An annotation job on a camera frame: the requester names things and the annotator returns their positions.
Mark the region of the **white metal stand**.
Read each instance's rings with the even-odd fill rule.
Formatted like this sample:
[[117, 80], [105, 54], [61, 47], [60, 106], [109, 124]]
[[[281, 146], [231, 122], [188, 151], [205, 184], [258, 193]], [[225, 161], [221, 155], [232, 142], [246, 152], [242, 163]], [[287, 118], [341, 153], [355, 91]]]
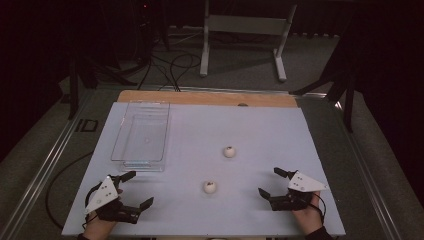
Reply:
[[281, 37], [278, 47], [273, 50], [273, 57], [278, 79], [281, 82], [285, 82], [287, 80], [287, 75], [283, 63], [282, 53], [296, 10], [297, 5], [292, 4], [289, 8], [287, 16], [283, 19], [215, 15], [210, 13], [210, 0], [205, 0], [203, 49], [199, 72], [200, 76], [206, 77], [208, 75], [210, 54], [209, 34], [211, 32], [262, 34]]

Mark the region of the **person's right hand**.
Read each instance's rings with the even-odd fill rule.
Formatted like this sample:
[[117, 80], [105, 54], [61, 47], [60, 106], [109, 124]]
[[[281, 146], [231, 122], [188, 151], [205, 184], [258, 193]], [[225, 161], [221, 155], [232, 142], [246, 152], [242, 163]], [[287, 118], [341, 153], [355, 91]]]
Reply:
[[292, 212], [300, 229], [305, 235], [309, 235], [323, 226], [321, 213], [319, 211], [319, 201], [320, 193], [314, 192], [307, 208]]

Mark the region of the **aluminium floor rail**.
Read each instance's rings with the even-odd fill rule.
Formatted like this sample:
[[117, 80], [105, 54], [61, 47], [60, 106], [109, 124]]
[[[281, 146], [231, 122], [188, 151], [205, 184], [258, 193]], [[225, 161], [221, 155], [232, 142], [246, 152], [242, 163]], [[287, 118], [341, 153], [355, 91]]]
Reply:
[[0, 164], [0, 240], [15, 239], [93, 94], [83, 91], [71, 119], [66, 104], [55, 104]]
[[371, 174], [365, 158], [359, 148], [358, 142], [356, 141], [354, 135], [350, 133], [345, 127], [343, 117], [344, 111], [339, 102], [329, 103], [330, 107], [333, 110], [333, 113], [338, 121], [338, 124], [342, 128], [342, 132], [345, 135], [345, 138], [348, 141], [350, 148], [353, 151], [354, 162], [356, 168], [358, 169], [361, 181], [364, 185], [364, 188], [368, 194], [371, 205], [373, 206], [374, 212], [380, 222], [380, 225], [383, 229], [383, 232], [387, 240], [402, 240], [400, 232], [393, 221], [393, 217], [387, 207], [387, 204], [378, 189], [378, 186]]

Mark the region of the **dark equipment rack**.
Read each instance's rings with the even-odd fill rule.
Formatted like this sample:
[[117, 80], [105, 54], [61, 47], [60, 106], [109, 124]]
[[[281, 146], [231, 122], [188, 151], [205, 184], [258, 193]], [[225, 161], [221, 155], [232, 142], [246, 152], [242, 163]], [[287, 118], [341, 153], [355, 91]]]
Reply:
[[169, 49], [165, 0], [131, 0], [131, 4], [135, 20], [135, 58], [139, 65], [145, 66], [159, 41]]

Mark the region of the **white table mat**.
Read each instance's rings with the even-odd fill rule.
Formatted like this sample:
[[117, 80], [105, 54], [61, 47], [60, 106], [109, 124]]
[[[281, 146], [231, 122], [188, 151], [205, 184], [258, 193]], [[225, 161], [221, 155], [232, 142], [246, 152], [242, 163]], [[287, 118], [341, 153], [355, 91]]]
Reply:
[[[223, 150], [232, 146], [233, 158]], [[137, 224], [119, 224], [116, 236], [297, 236], [291, 213], [273, 211], [258, 189], [287, 191], [278, 167], [327, 180], [299, 108], [173, 104], [162, 172], [142, 172], [123, 184], [123, 201], [153, 197]], [[203, 191], [214, 181], [213, 194]]]

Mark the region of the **clear plastic container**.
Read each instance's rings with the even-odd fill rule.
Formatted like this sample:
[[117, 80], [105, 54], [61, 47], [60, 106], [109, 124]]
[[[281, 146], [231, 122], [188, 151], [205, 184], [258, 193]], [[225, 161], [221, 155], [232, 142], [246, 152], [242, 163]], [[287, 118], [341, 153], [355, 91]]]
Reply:
[[123, 171], [162, 172], [169, 112], [168, 102], [128, 103], [111, 160]]

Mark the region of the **black stand legs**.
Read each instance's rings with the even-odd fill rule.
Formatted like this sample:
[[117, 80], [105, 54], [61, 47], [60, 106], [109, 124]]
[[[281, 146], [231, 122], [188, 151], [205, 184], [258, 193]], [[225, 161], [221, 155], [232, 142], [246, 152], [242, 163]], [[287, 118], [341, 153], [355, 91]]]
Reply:
[[124, 86], [135, 86], [134, 82], [126, 80], [118, 73], [108, 69], [105, 65], [96, 62], [88, 56], [71, 55], [69, 60], [69, 104], [70, 110], [68, 119], [71, 120], [76, 116], [80, 105], [79, 86], [83, 84], [86, 88], [94, 89], [97, 86], [97, 79], [94, 71], [110, 77], [115, 82]]
[[328, 102], [337, 103], [341, 98], [344, 98], [343, 123], [346, 129], [352, 132], [355, 57], [349, 52], [348, 46], [349, 40], [341, 35], [320, 77], [309, 85], [290, 91], [290, 94], [305, 95], [314, 89], [331, 83], [325, 99]]

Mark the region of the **person's left hand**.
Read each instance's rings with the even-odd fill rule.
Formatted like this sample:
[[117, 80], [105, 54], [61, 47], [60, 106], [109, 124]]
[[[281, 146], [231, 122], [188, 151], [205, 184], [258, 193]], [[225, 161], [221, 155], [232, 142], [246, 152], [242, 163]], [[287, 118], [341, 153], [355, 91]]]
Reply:
[[101, 220], [96, 212], [91, 212], [83, 234], [86, 236], [95, 236], [99, 240], [106, 240], [116, 225], [116, 221]]

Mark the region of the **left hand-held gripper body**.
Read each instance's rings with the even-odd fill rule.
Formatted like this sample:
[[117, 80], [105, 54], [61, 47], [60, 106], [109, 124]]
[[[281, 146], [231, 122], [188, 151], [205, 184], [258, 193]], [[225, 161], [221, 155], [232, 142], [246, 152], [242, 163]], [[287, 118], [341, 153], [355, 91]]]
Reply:
[[136, 224], [140, 209], [125, 206], [119, 199], [119, 177], [107, 175], [106, 178], [92, 187], [85, 198], [85, 220], [89, 221], [89, 214], [96, 212], [101, 220]]

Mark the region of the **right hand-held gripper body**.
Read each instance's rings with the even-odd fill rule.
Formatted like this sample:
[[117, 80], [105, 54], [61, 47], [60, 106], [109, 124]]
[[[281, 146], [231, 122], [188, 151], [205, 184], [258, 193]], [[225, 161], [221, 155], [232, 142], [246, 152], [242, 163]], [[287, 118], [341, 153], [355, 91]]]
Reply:
[[299, 171], [294, 172], [288, 182], [288, 192], [284, 196], [270, 197], [273, 211], [297, 211], [308, 207], [314, 192], [326, 190], [327, 185]]

